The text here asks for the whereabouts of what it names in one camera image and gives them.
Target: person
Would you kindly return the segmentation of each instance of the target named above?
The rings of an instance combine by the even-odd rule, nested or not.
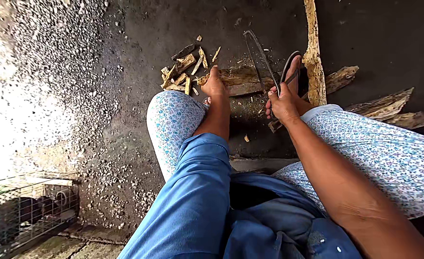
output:
[[[314,107],[297,77],[280,87],[266,114],[301,162],[271,176],[232,173],[217,66],[201,88],[206,105],[176,91],[153,97],[147,126],[166,183],[118,258],[424,258],[408,220],[424,215],[424,136]]]

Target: saw blade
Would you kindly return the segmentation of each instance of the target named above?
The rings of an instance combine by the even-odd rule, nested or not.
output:
[[[260,80],[261,88],[264,90],[269,90],[265,88],[262,78],[263,77],[271,77],[274,81],[274,85],[277,88],[277,95],[280,95],[280,86],[278,84],[278,80],[276,78],[279,77],[278,74],[274,74],[269,62],[266,59],[266,55],[261,48],[260,42],[256,38],[253,31],[248,30],[244,32],[245,43],[247,44],[247,48],[249,49],[250,57],[255,65],[256,75]]]

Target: floral pants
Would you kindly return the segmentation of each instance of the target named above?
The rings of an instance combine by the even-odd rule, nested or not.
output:
[[[177,91],[158,93],[148,107],[147,126],[157,160],[167,181],[175,171],[178,151],[202,122],[208,107]],[[408,218],[424,216],[424,136],[343,111],[328,104],[301,119],[327,144],[349,159]],[[297,186],[324,209],[301,162],[273,174]]]

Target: flip-flop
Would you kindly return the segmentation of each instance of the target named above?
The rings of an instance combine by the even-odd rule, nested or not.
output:
[[[292,80],[295,78],[295,77],[300,77],[300,68],[297,68],[296,70],[295,70],[295,72],[286,80],[285,79],[285,75],[287,74],[287,71],[289,70],[289,68],[290,68],[290,65],[292,64],[292,61],[293,61],[293,59],[296,57],[296,56],[302,56],[301,55],[301,52],[300,51],[294,51],[290,56],[289,56],[289,59],[287,59],[287,62],[285,63],[285,66],[284,66],[284,70],[282,71],[282,75],[280,76],[280,82],[279,82],[279,84],[281,84],[282,82],[285,82],[286,84],[289,84],[290,82],[292,82]]]

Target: wire cage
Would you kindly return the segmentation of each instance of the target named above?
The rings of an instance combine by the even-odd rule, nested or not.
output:
[[[42,172],[0,180],[0,258],[76,221],[76,176]]]

